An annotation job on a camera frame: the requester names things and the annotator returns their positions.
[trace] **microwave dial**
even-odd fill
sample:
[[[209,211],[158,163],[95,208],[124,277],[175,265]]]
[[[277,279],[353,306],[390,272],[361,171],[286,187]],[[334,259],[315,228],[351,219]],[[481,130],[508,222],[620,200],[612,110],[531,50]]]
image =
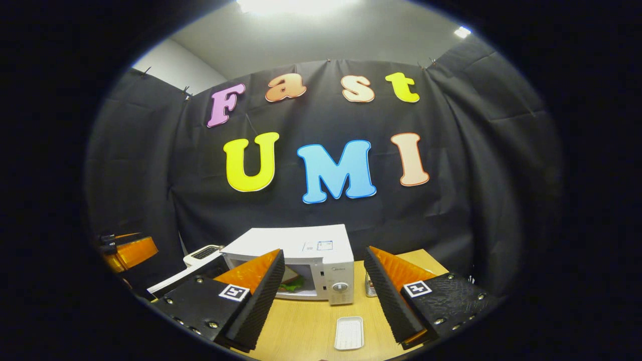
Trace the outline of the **microwave dial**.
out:
[[[342,294],[348,290],[348,284],[343,282],[335,283],[332,285],[332,289]]]

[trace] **white microwave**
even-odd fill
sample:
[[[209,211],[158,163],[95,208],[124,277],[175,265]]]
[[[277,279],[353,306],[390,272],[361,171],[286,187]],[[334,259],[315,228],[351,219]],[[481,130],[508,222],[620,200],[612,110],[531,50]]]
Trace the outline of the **white microwave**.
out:
[[[275,249],[282,249],[286,273],[296,285],[279,289],[276,297],[354,301],[354,257],[343,224],[296,228],[252,228],[220,252],[230,269]]]

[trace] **orange letter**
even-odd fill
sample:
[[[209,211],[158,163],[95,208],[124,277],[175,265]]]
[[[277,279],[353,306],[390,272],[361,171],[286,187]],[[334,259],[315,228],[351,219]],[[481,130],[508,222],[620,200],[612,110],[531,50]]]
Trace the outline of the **orange letter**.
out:
[[[418,186],[428,182],[430,176],[424,171],[419,157],[419,147],[417,143],[421,139],[415,133],[401,133],[390,138],[390,140],[399,147],[401,155],[401,164],[403,166],[403,177],[401,185],[406,187]]]
[[[270,80],[270,90],[265,93],[267,101],[279,101],[285,98],[302,96],[308,88],[303,86],[303,79],[297,73],[283,74]]]
[[[343,96],[349,101],[367,103],[374,99],[374,91],[368,88],[370,80],[364,76],[346,75],[341,78],[341,85],[346,89]]]

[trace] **wooden table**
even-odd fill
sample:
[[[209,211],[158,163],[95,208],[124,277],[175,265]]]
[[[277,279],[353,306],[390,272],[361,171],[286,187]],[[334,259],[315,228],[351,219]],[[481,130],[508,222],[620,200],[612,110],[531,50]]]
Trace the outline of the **wooden table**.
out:
[[[438,276],[448,272],[424,250],[398,256]],[[330,306],[327,301],[274,299],[256,349],[250,353],[232,350],[262,361],[365,361],[387,360],[421,347],[404,350],[395,342],[379,298],[366,296],[364,280],[363,261],[356,261],[353,304]],[[334,348],[336,320],[349,316],[363,318],[364,344],[359,349],[339,351]]]

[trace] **blue letter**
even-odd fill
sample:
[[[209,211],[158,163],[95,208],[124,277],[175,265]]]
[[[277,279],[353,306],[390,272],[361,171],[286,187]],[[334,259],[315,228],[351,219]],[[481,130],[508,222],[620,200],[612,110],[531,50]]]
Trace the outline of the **blue letter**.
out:
[[[345,180],[350,178],[350,186],[345,191],[348,198],[370,197],[377,193],[377,188],[370,181],[368,169],[368,150],[370,142],[349,141],[336,164],[322,145],[310,144],[297,150],[297,155],[306,164],[306,182],[308,192],[303,196],[303,203],[321,203],[327,199],[321,190],[321,180],[334,199],[341,197]]]

